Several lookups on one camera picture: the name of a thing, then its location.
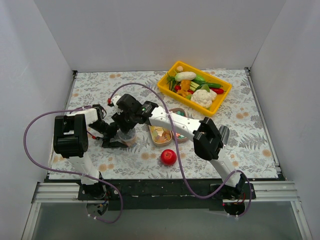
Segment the silver jar lid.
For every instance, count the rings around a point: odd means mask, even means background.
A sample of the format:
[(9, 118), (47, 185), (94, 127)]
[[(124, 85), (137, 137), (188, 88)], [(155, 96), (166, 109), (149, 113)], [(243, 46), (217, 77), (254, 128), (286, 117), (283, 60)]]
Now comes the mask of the silver jar lid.
[(118, 137), (121, 141), (124, 142), (130, 142), (136, 137), (136, 130), (130, 129), (127, 133), (124, 133), (123, 131), (118, 132)]

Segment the clear glass jar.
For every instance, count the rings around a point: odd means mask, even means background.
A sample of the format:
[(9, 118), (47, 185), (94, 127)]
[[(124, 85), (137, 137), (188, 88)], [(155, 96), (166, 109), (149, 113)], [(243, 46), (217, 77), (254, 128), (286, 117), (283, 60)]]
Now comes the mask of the clear glass jar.
[(131, 138), (131, 139), (122, 139), (122, 138), (120, 138), (120, 140), (121, 140), (121, 142), (122, 142), (123, 144), (125, 144), (127, 147), (132, 147), (132, 146), (134, 146), (134, 145), (136, 144), (137, 137), (135, 136), (135, 137), (133, 137), (133, 138)]

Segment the beige tray gummy candies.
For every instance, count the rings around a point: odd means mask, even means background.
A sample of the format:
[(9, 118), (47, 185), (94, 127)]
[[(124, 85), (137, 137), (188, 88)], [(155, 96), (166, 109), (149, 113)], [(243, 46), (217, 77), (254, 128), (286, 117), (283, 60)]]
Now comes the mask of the beige tray gummy candies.
[(171, 131), (166, 128), (159, 126), (149, 126), (148, 128), (151, 140), (157, 147), (167, 146), (173, 139)]

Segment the pink tray colourful candies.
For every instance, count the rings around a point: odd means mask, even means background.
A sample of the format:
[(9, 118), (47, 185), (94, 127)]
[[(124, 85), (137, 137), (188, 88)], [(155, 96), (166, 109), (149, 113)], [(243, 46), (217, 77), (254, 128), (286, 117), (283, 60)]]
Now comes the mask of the pink tray colourful candies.
[[(186, 117), (187, 116), (186, 112), (182, 108), (179, 108), (179, 107), (172, 108), (170, 111), (175, 113), (175, 114), (177, 114), (177, 115), (180, 115), (182, 117)], [(187, 137), (185, 137), (184, 135), (182, 135), (182, 134), (180, 134), (178, 132), (176, 133), (174, 139), (177, 140), (179, 143), (188, 141)]]

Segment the metal scoop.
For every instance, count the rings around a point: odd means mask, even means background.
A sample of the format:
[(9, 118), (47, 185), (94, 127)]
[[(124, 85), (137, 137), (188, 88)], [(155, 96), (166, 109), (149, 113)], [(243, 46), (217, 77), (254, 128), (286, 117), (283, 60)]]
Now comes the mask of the metal scoop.
[(221, 125), (219, 128), (219, 132), (221, 135), (221, 141), (223, 145), (226, 146), (230, 136), (230, 129), (225, 125)]

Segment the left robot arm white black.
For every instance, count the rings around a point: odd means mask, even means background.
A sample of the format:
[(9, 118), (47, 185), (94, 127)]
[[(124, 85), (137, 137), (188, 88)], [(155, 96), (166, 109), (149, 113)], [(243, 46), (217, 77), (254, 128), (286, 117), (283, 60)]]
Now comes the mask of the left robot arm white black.
[(84, 193), (95, 200), (101, 200), (107, 195), (105, 185), (99, 181), (101, 172), (94, 166), (89, 154), (89, 137), (87, 127), (103, 135), (103, 148), (126, 148), (120, 141), (111, 141), (119, 129), (115, 122), (106, 123), (105, 109), (95, 104), (86, 110), (76, 111), (54, 119), (53, 149), (67, 159), (76, 172), (80, 173)]

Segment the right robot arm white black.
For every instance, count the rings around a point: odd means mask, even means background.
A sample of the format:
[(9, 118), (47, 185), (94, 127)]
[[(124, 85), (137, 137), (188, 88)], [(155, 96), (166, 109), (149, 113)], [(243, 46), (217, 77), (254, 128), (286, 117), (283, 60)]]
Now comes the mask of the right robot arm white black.
[(167, 112), (154, 102), (146, 101), (141, 104), (130, 94), (115, 95), (108, 99), (108, 105), (115, 108), (116, 113), (112, 119), (123, 133), (128, 133), (137, 124), (146, 124), (182, 134), (192, 141), (194, 153), (208, 161), (223, 181), (221, 186), (214, 188), (212, 197), (231, 200), (241, 197), (245, 192), (244, 175), (236, 171), (225, 154), (225, 141), (229, 135), (226, 126), (219, 130), (208, 117), (199, 120)]

